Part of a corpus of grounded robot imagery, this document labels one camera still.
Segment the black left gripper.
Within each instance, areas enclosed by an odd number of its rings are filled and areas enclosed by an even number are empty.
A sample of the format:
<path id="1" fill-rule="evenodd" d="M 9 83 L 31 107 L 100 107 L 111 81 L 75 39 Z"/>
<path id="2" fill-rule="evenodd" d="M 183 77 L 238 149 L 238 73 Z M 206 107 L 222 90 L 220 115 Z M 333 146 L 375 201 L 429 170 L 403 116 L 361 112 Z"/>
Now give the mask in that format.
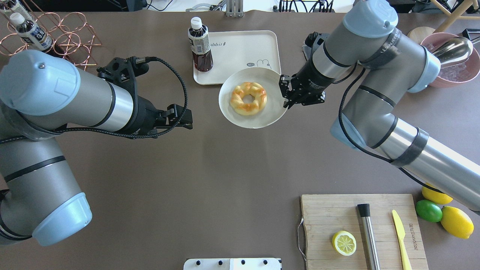
<path id="1" fill-rule="evenodd" d="M 167 110 L 153 109 L 153 129 L 187 128 L 192 130 L 193 121 L 188 120 L 188 110 L 178 104 L 171 104 Z"/>

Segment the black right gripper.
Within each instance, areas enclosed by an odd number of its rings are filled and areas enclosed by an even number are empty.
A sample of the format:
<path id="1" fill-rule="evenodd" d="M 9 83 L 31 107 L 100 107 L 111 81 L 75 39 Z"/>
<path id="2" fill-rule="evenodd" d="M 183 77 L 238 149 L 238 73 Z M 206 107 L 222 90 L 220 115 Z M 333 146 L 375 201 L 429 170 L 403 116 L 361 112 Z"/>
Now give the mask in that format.
<path id="1" fill-rule="evenodd" d="M 281 75 L 278 82 L 282 96 L 285 98 L 283 108 L 289 110 L 295 104 L 304 106 L 323 103 L 326 77 L 318 74 L 296 73 L 292 76 Z"/>

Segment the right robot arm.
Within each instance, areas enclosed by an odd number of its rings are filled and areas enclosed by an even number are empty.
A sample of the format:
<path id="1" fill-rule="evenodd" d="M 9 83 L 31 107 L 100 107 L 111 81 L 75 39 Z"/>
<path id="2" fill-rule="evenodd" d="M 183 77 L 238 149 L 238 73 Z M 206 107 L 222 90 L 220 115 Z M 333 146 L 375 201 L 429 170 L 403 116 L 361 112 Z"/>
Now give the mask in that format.
<path id="1" fill-rule="evenodd" d="M 397 24 L 398 15 L 386 0 L 360 0 L 331 34 L 313 39 L 310 57 L 296 74 L 280 76 L 283 106 L 324 102 L 326 87 L 361 64 L 368 73 L 339 107 L 331 133 L 362 152 L 374 149 L 376 158 L 479 213 L 479 165 L 392 113 L 404 94 L 433 82 L 441 66 Z"/>

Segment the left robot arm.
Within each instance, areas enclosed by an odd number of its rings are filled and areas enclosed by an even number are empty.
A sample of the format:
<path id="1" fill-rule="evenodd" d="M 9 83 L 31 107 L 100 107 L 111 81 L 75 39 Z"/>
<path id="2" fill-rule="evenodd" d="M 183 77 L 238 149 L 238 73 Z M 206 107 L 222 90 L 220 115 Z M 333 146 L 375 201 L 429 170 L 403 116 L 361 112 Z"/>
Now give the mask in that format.
<path id="1" fill-rule="evenodd" d="M 1 70 L 1 244 L 58 243 L 92 220 L 85 193 L 56 141 L 71 131 L 126 138 L 192 128 L 187 106 L 165 110 L 139 96 L 136 78 L 158 57 L 113 58 L 90 74 L 40 51 L 12 56 Z"/>

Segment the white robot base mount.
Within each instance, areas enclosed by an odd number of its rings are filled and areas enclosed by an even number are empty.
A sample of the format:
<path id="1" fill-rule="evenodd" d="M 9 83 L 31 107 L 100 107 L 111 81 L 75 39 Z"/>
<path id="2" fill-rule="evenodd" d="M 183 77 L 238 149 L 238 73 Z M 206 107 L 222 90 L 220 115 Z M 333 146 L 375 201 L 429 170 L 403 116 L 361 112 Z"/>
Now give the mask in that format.
<path id="1" fill-rule="evenodd" d="M 191 258 L 184 270 L 281 270 L 279 258 Z"/>

